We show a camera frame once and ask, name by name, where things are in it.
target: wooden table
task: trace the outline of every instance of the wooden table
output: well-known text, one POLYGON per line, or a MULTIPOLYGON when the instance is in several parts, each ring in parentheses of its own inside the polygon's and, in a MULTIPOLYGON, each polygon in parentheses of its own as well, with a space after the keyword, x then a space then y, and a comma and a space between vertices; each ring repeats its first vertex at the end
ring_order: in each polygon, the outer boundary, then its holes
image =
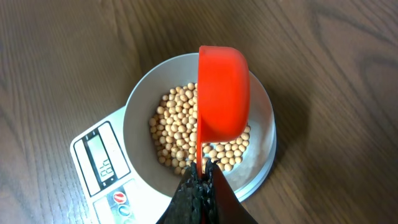
POLYGON ((398 222, 395 0, 2 0, 0 223, 89 222, 71 140, 201 45, 242 51, 274 107, 259 223, 398 222))

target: measuring cup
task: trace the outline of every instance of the measuring cup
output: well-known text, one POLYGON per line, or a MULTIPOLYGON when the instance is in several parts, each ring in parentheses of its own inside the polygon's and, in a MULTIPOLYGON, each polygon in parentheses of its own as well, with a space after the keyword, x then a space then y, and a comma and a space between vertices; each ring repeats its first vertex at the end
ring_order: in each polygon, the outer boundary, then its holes
POLYGON ((197 170, 202 143, 236 139, 248 123, 250 77, 246 59, 231 47, 199 48, 197 170))

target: digital reading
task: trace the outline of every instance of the digital reading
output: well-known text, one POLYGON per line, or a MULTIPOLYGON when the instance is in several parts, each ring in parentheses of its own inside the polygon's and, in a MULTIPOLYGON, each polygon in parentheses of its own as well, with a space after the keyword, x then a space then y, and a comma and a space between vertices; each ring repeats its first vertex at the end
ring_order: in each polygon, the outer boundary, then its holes
POLYGON ((106 155, 105 148, 101 142, 100 136, 97 135, 87 141, 88 148, 93 156, 97 173, 102 182, 113 176, 111 163, 106 155))

